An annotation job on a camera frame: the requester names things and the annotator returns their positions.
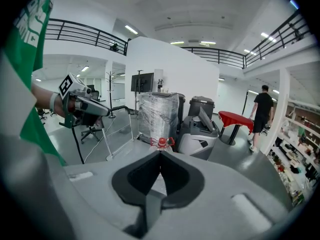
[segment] wrist strap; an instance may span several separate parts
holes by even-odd
[[[54,92],[54,93],[52,93],[52,95],[51,95],[51,98],[50,98],[50,111],[51,112],[55,112],[55,100],[56,100],[56,98],[57,98],[57,96],[59,95],[59,93],[57,93],[57,92]]]

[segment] black t-shirt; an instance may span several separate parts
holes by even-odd
[[[262,92],[255,97],[254,102],[258,103],[255,116],[268,119],[270,109],[274,106],[271,96],[266,92]]]

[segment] red table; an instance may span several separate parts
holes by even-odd
[[[234,145],[236,143],[235,137],[237,135],[237,132],[240,126],[247,126],[249,128],[250,133],[254,129],[254,122],[242,115],[235,114],[228,111],[220,111],[218,114],[219,114],[219,118],[223,122],[223,128],[220,132],[220,140],[228,145]],[[225,127],[228,127],[230,125],[235,125],[231,133],[231,136],[228,139],[223,139],[222,134],[224,133]]]

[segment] red tablecloth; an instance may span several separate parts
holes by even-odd
[[[254,122],[242,115],[231,113],[228,111],[220,111],[218,114],[223,122],[223,127],[227,127],[230,125],[247,126],[249,128],[250,133],[254,129]]]

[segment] black cable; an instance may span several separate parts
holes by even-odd
[[[73,134],[73,137],[74,137],[74,140],[75,140],[75,143],[76,143],[76,147],[77,147],[78,152],[79,152],[79,156],[80,156],[81,162],[84,165],[85,162],[84,162],[84,159],[82,158],[82,155],[81,155],[81,152],[80,152],[79,142],[78,142],[77,137],[76,137],[75,129],[72,127],[71,130],[72,130],[72,134]]]

